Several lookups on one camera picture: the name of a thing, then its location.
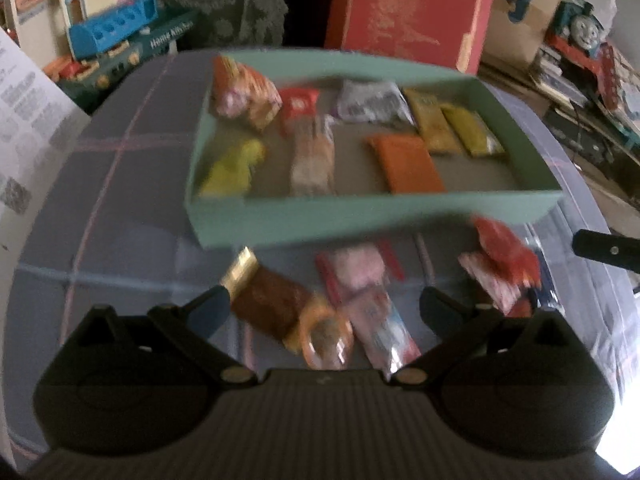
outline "table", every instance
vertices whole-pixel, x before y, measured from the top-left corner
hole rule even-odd
[[[204,251],[182,206],[194,127],[209,84],[212,51],[163,57],[140,67],[112,94],[82,133],[39,214],[15,273],[8,307],[4,405],[18,466],[47,449],[31,408],[34,386],[61,342],[94,303],[142,314],[158,303],[182,304],[215,284],[238,247]],[[573,256],[573,232],[608,232],[568,157],[527,105],[492,89],[552,167],[565,197],[522,235],[535,235],[556,281],[567,319],[616,391],[638,369],[638,311],[626,273]],[[469,301],[456,257],[473,248],[470,227],[446,219],[388,239],[406,281],[390,294],[425,351],[437,339],[420,321],[417,301],[434,283]],[[257,249],[269,267],[321,288],[313,256],[327,244]],[[231,317],[211,339],[258,372],[302,366],[270,338]],[[362,352],[355,365],[365,365]]]

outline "gold wrapper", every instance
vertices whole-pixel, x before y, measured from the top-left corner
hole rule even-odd
[[[402,92],[418,123],[420,136],[431,153],[464,153],[435,96],[412,88],[402,89]]]
[[[254,252],[249,247],[242,249],[220,280],[220,285],[229,291],[232,303],[251,281],[258,267],[260,263]]]
[[[477,112],[451,104],[442,105],[442,112],[453,126],[471,156],[501,155],[504,148]]]

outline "green tray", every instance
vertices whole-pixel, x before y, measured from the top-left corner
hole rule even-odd
[[[301,82],[322,86],[336,78],[351,78],[394,80],[400,86],[429,89],[443,99],[477,111],[505,147],[508,160],[500,162],[504,168],[491,168],[498,162],[439,158],[438,170],[447,189],[452,190],[444,194],[358,194],[357,190],[351,190],[338,196],[299,198],[286,196],[286,191],[279,190],[273,196],[266,192],[263,196],[202,199],[196,196],[196,190],[212,160],[218,156],[212,155],[216,151],[212,143],[217,141],[217,127],[220,126],[221,131],[222,128],[241,128],[237,126],[240,121],[218,121],[210,113],[207,92],[185,193],[185,207],[203,247],[256,246],[363,235],[390,228],[415,228],[436,216],[472,212],[518,224],[537,220],[562,196],[560,185],[526,134],[474,76],[405,60],[326,50],[235,50],[232,56],[273,79],[281,88]],[[368,128],[369,133],[372,128],[380,131],[379,127],[369,125]],[[236,136],[249,134],[246,130],[233,136],[237,139]],[[268,132],[264,138],[280,142],[275,139],[281,137],[276,132]],[[497,190],[483,189],[479,184],[496,178],[496,171],[498,174],[509,171],[512,182],[505,186],[499,182]],[[493,176],[483,178],[484,174]],[[463,190],[465,182],[471,190]]]

